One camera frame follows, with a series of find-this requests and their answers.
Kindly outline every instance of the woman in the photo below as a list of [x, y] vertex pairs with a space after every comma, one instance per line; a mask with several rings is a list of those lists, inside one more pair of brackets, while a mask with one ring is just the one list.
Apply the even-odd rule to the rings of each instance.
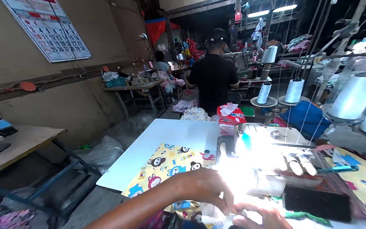
[[172, 74], [172, 68], [163, 61], [163, 59], [165, 58], [165, 55], [163, 54], [162, 51], [156, 51], [155, 52], [155, 58], [156, 58], [156, 63], [155, 63], [155, 68], [158, 71], [164, 71], [166, 73], [168, 73], [169, 75]]
[[225, 215], [230, 211], [256, 211], [263, 217], [263, 226], [244, 216], [236, 216], [234, 225], [245, 229], [292, 229], [278, 210], [269, 202], [240, 202], [234, 204], [234, 196], [216, 170], [200, 168], [178, 173], [154, 188], [122, 203], [93, 221], [85, 229], [137, 228], [145, 219], [170, 204], [180, 200], [195, 200], [217, 206]]

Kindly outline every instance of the hand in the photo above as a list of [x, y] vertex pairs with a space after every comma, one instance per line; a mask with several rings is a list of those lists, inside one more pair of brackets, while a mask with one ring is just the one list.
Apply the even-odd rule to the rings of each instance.
[[236, 226], [245, 229], [292, 229], [286, 219], [267, 200], [249, 196], [246, 200], [234, 204], [234, 209], [238, 212], [242, 210], [256, 211], [262, 216], [262, 225], [259, 225], [248, 217], [238, 215], [233, 220], [233, 224]]
[[[171, 185], [174, 190], [177, 189], [176, 201], [194, 200], [211, 203], [224, 215], [233, 210], [234, 196], [216, 170], [200, 168], [178, 173], [163, 183]], [[224, 193], [223, 199], [219, 197], [221, 192]]]

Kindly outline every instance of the white table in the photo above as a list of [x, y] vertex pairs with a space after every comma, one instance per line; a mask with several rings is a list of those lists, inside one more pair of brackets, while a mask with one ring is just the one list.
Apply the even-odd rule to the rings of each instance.
[[124, 191], [161, 143], [208, 149], [215, 154], [219, 135], [217, 122], [155, 119], [96, 184]]

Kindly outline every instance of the bright light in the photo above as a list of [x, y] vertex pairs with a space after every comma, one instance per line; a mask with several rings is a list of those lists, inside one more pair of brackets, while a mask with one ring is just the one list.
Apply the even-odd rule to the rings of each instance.
[[248, 14], [248, 18], [258, 17], [258, 16], [262, 16], [262, 15], [265, 15], [268, 13], [269, 13], [269, 10], [260, 11], [260, 12], [256, 12], [256, 13], [250, 13], [250, 14]]
[[294, 9], [296, 8], [297, 5], [291, 5], [291, 6], [286, 6], [286, 7], [281, 7], [281, 8], [277, 8], [273, 11], [273, 13], [277, 13], [277, 12], [281, 12], [281, 11], [285, 11], [285, 10], [290, 10], [290, 9]]

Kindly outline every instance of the man in black shirt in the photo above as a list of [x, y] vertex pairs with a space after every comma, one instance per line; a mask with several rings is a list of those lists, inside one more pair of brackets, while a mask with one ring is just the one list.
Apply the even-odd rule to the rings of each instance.
[[200, 107], [209, 116], [217, 113], [217, 107], [229, 102], [228, 89], [238, 88], [237, 67], [228, 59], [222, 58], [226, 47], [226, 32], [214, 29], [208, 42], [208, 54], [196, 61], [191, 68], [189, 83], [198, 86]]

